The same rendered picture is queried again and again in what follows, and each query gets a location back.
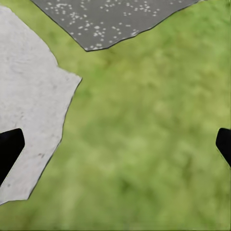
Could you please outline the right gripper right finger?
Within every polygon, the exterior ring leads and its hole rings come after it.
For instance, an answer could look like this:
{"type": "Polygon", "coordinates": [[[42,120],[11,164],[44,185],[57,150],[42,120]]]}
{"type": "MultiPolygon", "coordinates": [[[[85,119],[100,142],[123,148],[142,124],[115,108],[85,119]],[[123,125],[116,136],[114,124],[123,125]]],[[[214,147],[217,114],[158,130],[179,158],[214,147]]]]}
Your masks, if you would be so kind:
{"type": "Polygon", "coordinates": [[[220,128],[218,131],[216,146],[231,166],[231,130],[220,128]]]}

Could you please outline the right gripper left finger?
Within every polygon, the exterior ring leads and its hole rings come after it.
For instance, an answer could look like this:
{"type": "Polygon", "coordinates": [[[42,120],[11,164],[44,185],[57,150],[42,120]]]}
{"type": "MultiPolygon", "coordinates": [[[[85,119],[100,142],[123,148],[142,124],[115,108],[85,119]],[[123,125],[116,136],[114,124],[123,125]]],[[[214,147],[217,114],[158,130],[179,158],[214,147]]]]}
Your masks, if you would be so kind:
{"type": "Polygon", "coordinates": [[[0,186],[25,146],[20,128],[0,133],[0,186]]]}

